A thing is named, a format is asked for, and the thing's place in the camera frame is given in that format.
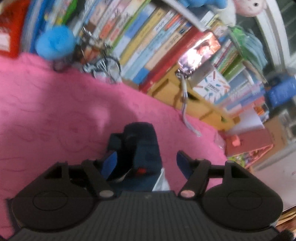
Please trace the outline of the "row of books right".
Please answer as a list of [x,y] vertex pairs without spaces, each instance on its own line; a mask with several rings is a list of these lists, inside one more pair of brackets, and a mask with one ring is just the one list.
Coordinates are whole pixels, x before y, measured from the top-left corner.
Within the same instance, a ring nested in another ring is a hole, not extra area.
[[227,27],[219,19],[214,20],[209,27],[221,44],[211,64],[230,86],[214,104],[233,118],[246,109],[264,105],[264,85],[267,81],[263,69],[267,59],[261,41],[251,29]]

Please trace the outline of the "cardboard box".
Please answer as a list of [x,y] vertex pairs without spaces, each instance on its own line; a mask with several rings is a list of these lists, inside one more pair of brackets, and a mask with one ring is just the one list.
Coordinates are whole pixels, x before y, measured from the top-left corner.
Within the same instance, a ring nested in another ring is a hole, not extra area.
[[264,126],[272,136],[275,152],[295,143],[295,118],[292,118],[287,110],[270,118]]

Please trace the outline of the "wooden drawer organizer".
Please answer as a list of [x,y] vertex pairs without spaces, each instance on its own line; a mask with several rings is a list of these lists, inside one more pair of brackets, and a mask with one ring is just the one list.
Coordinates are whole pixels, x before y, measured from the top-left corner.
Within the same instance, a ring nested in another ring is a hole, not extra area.
[[[183,93],[181,81],[176,76],[177,71],[178,66],[174,65],[160,81],[150,88],[147,94],[175,109],[181,109]],[[203,99],[192,90],[190,85],[187,85],[187,93],[189,97],[186,100],[186,114],[219,131],[228,131],[240,122],[239,117],[232,118],[222,109]]]

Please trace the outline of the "blue plush ball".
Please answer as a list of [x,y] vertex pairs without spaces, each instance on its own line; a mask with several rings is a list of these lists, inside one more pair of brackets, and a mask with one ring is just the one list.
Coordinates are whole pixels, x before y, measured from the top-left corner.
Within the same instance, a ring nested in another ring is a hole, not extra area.
[[42,33],[35,43],[36,53],[46,60],[59,60],[74,52],[76,40],[66,26],[55,26]]

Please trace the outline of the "blue plush toy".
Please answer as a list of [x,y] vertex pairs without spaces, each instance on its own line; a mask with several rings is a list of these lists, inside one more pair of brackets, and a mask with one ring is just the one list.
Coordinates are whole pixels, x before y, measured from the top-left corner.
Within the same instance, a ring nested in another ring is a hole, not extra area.
[[203,5],[213,5],[219,9],[224,9],[227,7],[227,0],[178,0],[186,8],[201,7]]

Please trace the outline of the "row of books left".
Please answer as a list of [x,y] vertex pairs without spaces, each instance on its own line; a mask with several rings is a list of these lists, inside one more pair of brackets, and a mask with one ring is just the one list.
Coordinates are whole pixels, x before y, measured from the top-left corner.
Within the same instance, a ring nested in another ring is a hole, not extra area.
[[56,72],[79,69],[77,45],[85,27],[111,47],[118,59],[121,78],[140,83],[147,74],[147,63],[156,64],[162,57],[159,49],[169,49],[185,33],[200,27],[195,14],[185,15],[178,1],[30,1],[21,37],[21,49],[36,53],[38,37],[55,26],[66,26],[76,40],[74,52],[50,61]]

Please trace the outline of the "miniature bicycle model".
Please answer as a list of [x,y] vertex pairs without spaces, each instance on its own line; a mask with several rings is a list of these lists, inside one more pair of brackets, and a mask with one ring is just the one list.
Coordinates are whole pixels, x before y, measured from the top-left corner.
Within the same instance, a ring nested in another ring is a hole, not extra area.
[[77,47],[75,57],[81,61],[82,72],[91,74],[96,79],[107,77],[111,84],[122,82],[120,63],[110,54],[111,47],[102,39],[83,27]]

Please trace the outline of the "pink triangular diorama house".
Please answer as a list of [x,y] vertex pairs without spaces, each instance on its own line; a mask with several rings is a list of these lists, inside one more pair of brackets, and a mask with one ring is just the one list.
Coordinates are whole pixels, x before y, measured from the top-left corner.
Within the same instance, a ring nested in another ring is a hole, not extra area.
[[225,156],[245,169],[250,168],[273,148],[267,129],[254,130],[225,138]]

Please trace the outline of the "pink bunny blanket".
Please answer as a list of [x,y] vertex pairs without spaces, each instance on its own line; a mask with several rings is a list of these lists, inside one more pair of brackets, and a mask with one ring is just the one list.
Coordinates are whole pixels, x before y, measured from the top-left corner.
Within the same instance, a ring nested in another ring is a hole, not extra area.
[[102,158],[109,136],[135,121],[153,124],[175,192],[185,183],[176,164],[179,150],[216,165],[226,161],[214,128],[190,118],[202,133],[197,137],[177,110],[124,84],[109,85],[75,69],[56,73],[32,54],[1,57],[1,236],[14,233],[9,199],[56,162]]

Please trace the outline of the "blue box on shelf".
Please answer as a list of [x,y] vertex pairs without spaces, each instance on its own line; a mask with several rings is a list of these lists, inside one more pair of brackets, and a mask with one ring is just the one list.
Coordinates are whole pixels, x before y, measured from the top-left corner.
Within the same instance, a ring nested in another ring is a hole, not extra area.
[[286,102],[290,101],[295,96],[295,76],[285,76],[270,90],[267,91],[266,97],[269,106],[274,109]]

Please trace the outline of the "smartphone on stand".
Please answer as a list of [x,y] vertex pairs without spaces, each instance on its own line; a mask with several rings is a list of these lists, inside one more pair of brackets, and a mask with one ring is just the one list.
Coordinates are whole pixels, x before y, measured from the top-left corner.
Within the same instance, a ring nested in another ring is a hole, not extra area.
[[178,59],[179,70],[186,75],[192,74],[220,48],[221,45],[214,33],[206,32]]

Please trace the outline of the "row of books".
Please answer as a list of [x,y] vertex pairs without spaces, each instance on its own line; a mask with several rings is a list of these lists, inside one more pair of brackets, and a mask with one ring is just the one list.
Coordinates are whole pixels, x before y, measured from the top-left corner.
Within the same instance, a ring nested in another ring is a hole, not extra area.
[[219,19],[214,20],[209,27],[221,44],[211,64],[230,86],[214,104],[233,118],[246,109],[264,105],[264,85],[267,81],[263,69],[267,59],[261,41],[251,29],[227,27]]
[[185,15],[178,1],[30,1],[21,37],[21,49],[36,53],[38,37],[55,26],[66,26],[76,40],[74,52],[50,61],[56,72],[79,69],[77,45],[85,27],[111,47],[118,59],[121,78],[140,83],[147,74],[147,63],[156,64],[162,57],[159,49],[169,49],[185,33],[200,27],[195,14]]

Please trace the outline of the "pink plush toy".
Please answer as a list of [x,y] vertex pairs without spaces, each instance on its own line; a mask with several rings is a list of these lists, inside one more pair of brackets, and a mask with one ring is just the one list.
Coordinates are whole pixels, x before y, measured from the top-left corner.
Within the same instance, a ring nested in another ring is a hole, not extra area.
[[236,13],[245,17],[255,17],[267,8],[266,0],[234,0]]

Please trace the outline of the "navy white red jacket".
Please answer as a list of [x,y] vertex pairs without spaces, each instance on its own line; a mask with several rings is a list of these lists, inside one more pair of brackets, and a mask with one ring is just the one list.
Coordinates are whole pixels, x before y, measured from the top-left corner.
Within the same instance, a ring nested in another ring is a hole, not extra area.
[[122,133],[112,133],[107,149],[117,154],[116,165],[106,178],[117,195],[123,191],[170,191],[151,123],[130,123]]

